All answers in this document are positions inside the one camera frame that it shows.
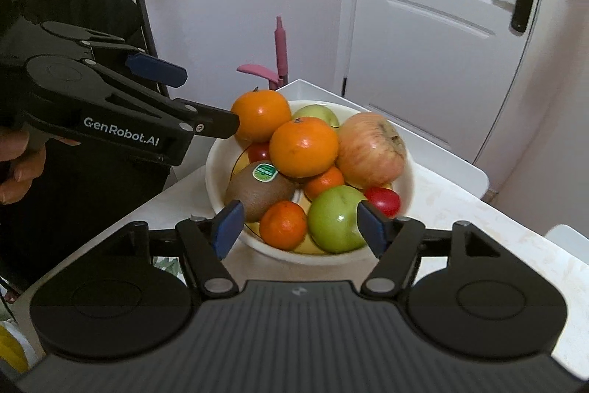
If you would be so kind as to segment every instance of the orange fruit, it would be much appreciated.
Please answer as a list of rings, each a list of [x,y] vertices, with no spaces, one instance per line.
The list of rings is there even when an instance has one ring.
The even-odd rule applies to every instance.
[[[239,117],[236,137],[249,142],[267,142],[283,123],[290,120],[288,101],[276,91],[246,92],[231,111]]]
[[[319,175],[338,156],[338,134],[323,120],[300,117],[281,125],[270,139],[270,158],[283,174],[294,178]]]
[[[316,197],[329,190],[332,187],[338,187],[339,185],[345,185],[346,181],[343,178],[343,173],[336,166],[332,165],[321,175],[312,178],[304,186],[304,194],[311,202]]]
[[[290,200],[275,203],[260,220],[260,237],[275,249],[295,249],[306,234],[307,214]]]

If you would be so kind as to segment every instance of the green sticker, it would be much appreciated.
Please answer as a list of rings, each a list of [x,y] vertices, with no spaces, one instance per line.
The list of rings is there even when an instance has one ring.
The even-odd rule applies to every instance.
[[[278,170],[276,170],[274,165],[260,164],[254,169],[251,175],[260,182],[272,182],[275,176],[278,175]]]

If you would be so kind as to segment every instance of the human hand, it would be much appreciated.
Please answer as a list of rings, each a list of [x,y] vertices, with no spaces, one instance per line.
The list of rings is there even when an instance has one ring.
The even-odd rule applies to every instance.
[[[69,145],[78,142],[59,139]],[[8,179],[0,184],[0,204],[18,202],[30,189],[33,179],[43,173],[45,147],[38,152],[26,152],[29,133],[0,127],[0,162],[11,161]]]

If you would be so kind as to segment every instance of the white bowl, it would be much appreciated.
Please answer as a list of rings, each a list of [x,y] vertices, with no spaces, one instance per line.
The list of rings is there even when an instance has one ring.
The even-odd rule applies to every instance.
[[[301,107],[311,104],[320,104],[329,107],[338,117],[340,124],[348,119],[348,117],[358,113],[358,110],[331,102],[289,102],[290,110],[292,112],[295,112]],[[235,138],[235,136],[233,136],[226,140],[217,139],[208,153],[205,182],[207,185],[208,198],[210,199],[215,213],[220,212],[225,206],[223,203],[223,197],[225,196],[225,191],[229,185],[233,168],[247,146],[248,143],[239,141]],[[399,211],[398,215],[404,215],[404,213],[409,209],[411,200],[413,199],[413,159],[411,158],[409,152],[407,152],[405,170],[403,174],[393,183],[393,189],[401,197],[401,210]],[[253,233],[248,227],[243,229],[239,239],[245,242],[251,248],[269,257],[284,260],[285,262],[305,265],[342,265],[345,263],[366,259],[372,255],[372,252],[368,246],[354,250],[352,252],[325,255],[285,252],[283,250],[270,247],[260,237],[255,235],[255,233]]]

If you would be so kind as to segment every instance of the brown kiwi fruit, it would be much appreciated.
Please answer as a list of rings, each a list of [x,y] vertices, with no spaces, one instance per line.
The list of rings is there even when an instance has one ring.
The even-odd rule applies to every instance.
[[[261,164],[268,167],[257,169]],[[296,189],[297,184],[274,166],[266,161],[257,161],[233,176],[225,192],[224,202],[227,205],[231,200],[240,200],[246,211],[246,222],[259,222],[272,205],[281,200],[291,200]]]

